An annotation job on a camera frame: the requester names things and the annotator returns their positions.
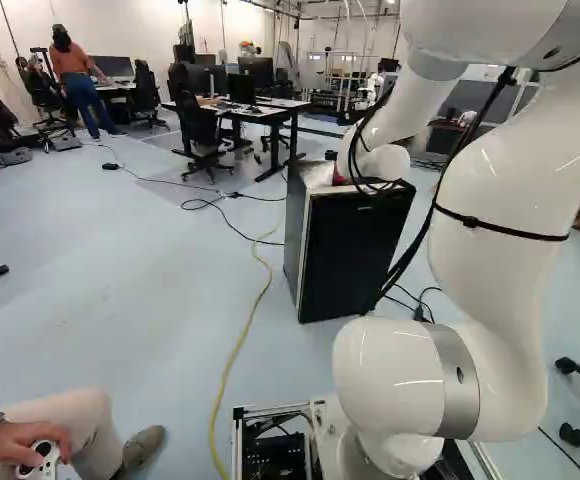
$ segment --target yellow cable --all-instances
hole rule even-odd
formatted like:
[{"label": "yellow cable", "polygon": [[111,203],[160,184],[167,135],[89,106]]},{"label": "yellow cable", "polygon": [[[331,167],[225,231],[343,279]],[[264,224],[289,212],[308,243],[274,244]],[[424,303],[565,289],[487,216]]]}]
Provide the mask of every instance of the yellow cable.
[{"label": "yellow cable", "polygon": [[269,237],[274,232],[276,232],[278,228],[279,224],[277,224],[277,226],[274,227],[273,230],[270,230],[268,233],[264,233],[263,235],[258,237],[256,242],[252,243],[252,256],[256,258],[257,261],[261,263],[264,267],[266,267],[266,270],[268,270],[268,281],[266,282],[266,286],[263,288],[263,290],[261,290],[261,293],[259,293],[259,296],[257,296],[257,299],[255,300],[254,305],[252,306],[252,310],[250,311],[248,321],[246,322],[245,327],[243,327],[243,330],[239,335],[239,339],[237,340],[234,350],[232,350],[230,357],[228,357],[228,362],[226,363],[226,366],[223,369],[223,374],[221,375],[221,387],[219,388],[219,394],[217,395],[217,399],[214,402],[214,409],[212,410],[212,420],[210,421],[210,431],[209,431],[210,450],[212,451],[212,459],[214,460],[214,464],[217,467],[217,470],[219,471],[219,474],[221,475],[221,478],[223,480],[230,480],[230,477],[226,473],[226,469],[223,463],[221,463],[221,459],[217,454],[217,447],[215,445],[214,438],[214,426],[215,423],[217,422],[217,415],[219,414],[219,409],[221,408],[223,394],[226,391],[226,385],[228,383],[228,378],[230,377],[230,371],[232,370],[234,361],[237,359],[239,351],[241,350],[241,347],[243,346],[244,342],[246,341],[246,338],[248,337],[248,332],[250,331],[250,327],[252,326],[254,314],[257,311],[257,307],[259,306],[259,303],[261,303],[261,300],[263,299],[264,295],[270,288],[270,284],[272,283],[272,267],[268,265],[268,263],[263,258],[257,255],[257,242],[263,240],[266,237]]}]

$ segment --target floor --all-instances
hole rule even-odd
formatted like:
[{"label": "floor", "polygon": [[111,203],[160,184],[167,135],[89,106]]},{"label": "floor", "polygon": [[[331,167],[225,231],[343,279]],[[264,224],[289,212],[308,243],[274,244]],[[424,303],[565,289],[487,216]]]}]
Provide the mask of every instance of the floor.
[{"label": "floor", "polygon": [[[314,122],[325,123],[306,119],[305,125],[315,128]],[[104,143],[139,176],[178,181],[187,159],[168,151],[177,133],[145,138],[163,133],[132,130],[135,138],[105,137]],[[258,127],[247,130],[253,140],[261,134]],[[336,145],[333,138],[302,134],[299,151],[314,158]],[[0,170],[0,263],[11,268],[0,279],[0,405],[101,385],[113,397],[123,436],[148,424],[168,427],[167,448],[146,477],[218,478],[207,442],[212,402],[266,272],[252,259],[250,243],[231,232],[219,212],[179,208],[184,200],[218,194],[102,171],[112,155],[86,146],[38,153],[32,162]],[[225,161],[234,160],[228,155]],[[251,182],[265,168],[266,156],[263,161],[259,167],[251,156],[237,160],[235,176],[220,174],[213,188],[283,197],[281,175]],[[434,173],[412,171],[418,195],[400,248],[418,230],[435,179]],[[204,174],[188,184],[212,187]],[[224,199],[219,205],[251,236],[280,225],[271,240],[282,241],[283,202]],[[235,364],[217,422],[224,460],[232,406],[300,402],[333,389],[331,345],[344,320],[299,325],[281,269],[282,249],[259,251],[273,266],[274,280]],[[434,285],[425,251],[401,283],[417,293]],[[461,316],[443,294],[433,292],[427,301],[441,323]],[[408,315],[387,300],[378,313]],[[579,233],[564,244],[557,262],[544,326],[551,396],[542,425],[557,438],[562,421],[580,426],[580,379],[565,380],[550,367],[562,355],[580,361]],[[579,470],[538,431],[487,448],[505,478],[580,479]],[[580,449],[567,450],[580,463]],[[468,461],[474,464],[469,455]],[[68,477],[75,475],[64,469],[62,478]]]}]

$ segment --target white controller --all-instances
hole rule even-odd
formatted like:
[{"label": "white controller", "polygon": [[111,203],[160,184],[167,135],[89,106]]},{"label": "white controller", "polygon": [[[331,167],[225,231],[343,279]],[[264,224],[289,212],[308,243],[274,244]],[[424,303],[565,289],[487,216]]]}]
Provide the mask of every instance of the white controller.
[{"label": "white controller", "polygon": [[14,473],[18,480],[56,480],[57,464],[61,458],[59,445],[52,440],[38,440],[30,447],[43,457],[43,465],[28,467],[19,465]]}]

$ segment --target laboratory room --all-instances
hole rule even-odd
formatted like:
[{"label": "laboratory room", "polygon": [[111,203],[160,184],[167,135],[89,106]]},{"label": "laboratory room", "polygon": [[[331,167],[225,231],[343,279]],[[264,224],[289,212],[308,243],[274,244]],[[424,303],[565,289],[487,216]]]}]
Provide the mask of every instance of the laboratory room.
[{"label": "laboratory room", "polygon": [[580,480],[530,3],[0,0],[0,480]]}]

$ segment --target beige pants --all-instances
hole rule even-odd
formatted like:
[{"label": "beige pants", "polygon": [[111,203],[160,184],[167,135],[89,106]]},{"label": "beige pants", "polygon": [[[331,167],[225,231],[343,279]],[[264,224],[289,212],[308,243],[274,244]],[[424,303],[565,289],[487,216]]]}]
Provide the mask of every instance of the beige pants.
[{"label": "beige pants", "polygon": [[[87,388],[32,400],[4,409],[12,422],[52,422],[70,432],[72,465],[82,480],[109,480],[121,465],[123,445],[112,423],[108,395]],[[0,480],[14,479],[0,463]]]}]

